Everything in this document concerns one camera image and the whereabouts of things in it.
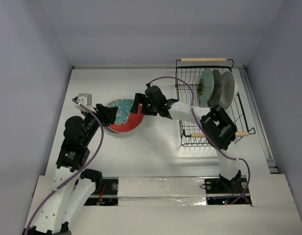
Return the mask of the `blue floral white plate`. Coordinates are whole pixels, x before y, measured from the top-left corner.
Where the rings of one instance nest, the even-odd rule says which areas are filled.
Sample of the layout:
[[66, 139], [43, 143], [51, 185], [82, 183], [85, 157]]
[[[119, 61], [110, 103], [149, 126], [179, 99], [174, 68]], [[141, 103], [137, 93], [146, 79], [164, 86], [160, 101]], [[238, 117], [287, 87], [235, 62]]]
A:
[[117, 107], [116, 120], [113, 125], [107, 126], [106, 130], [111, 133], [127, 133], [134, 130], [135, 124], [130, 120], [132, 99], [116, 99], [106, 104], [106, 107]]

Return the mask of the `red and teal plate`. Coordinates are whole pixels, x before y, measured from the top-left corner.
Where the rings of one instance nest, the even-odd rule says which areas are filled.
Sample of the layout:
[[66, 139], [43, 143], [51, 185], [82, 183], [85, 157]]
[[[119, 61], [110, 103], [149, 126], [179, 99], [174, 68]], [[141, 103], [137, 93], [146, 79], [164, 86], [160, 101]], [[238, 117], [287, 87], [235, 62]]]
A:
[[142, 106], [138, 105], [138, 113], [131, 113], [133, 102], [132, 99], [116, 99], [106, 104], [106, 107], [118, 108], [115, 122], [106, 127], [107, 131], [111, 133], [128, 133], [141, 124], [144, 117], [144, 114], [141, 113]]

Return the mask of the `light green plate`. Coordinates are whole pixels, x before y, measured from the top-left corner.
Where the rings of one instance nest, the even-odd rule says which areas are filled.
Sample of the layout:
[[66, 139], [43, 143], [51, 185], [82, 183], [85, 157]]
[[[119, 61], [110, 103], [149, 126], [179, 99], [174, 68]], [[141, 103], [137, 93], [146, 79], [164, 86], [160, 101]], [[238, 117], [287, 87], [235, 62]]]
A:
[[214, 90], [214, 77], [211, 69], [205, 68], [200, 75], [198, 82], [198, 95], [200, 105], [205, 105], [211, 98]]

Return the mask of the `dark green marbled plate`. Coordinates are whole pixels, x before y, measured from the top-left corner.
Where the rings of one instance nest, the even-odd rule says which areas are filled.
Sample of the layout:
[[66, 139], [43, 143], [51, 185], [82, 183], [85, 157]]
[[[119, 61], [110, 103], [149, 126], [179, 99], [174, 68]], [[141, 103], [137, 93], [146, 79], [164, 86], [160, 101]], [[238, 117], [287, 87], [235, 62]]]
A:
[[218, 105], [222, 96], [222, 79], [221, 73], [218, 70], [213, 70], [214, 88], [210, 99], [208, 100], [208, 106], [214, 107]]

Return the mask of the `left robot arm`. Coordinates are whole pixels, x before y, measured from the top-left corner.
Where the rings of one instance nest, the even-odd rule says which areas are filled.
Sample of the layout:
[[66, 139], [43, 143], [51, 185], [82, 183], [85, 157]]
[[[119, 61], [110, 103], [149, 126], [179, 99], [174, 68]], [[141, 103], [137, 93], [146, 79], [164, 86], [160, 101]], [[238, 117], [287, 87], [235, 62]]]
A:
[[51, 192], [31, 216], [25, 235], [70, 235], [89, 196], [104, 190], [102, 173], [88, 168], [93, 160], [88, 157], [88, 145], [98, 129], [115, 122], [118, 109], [101, 104], [90, 108], [74, 102], [84, 117], [66, 120]]

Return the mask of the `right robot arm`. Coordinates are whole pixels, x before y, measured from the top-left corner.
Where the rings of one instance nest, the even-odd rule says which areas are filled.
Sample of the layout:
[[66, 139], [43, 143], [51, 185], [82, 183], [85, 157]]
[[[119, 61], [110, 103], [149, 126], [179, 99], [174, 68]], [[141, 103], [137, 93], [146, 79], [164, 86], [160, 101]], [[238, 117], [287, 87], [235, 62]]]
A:
[[141, 113], [145, 115], [160, 115], [197, 124], [208, 143], [217, 150], [221, 189], [231, 192], [237, 187], [241, 178], [234, 151], [237, 127], [221, 106], [203, 108], [167, 99], [158, 86], [148, 87], [144, 94], [136, 93], [130, 112], [138, 113], [140, 105]]

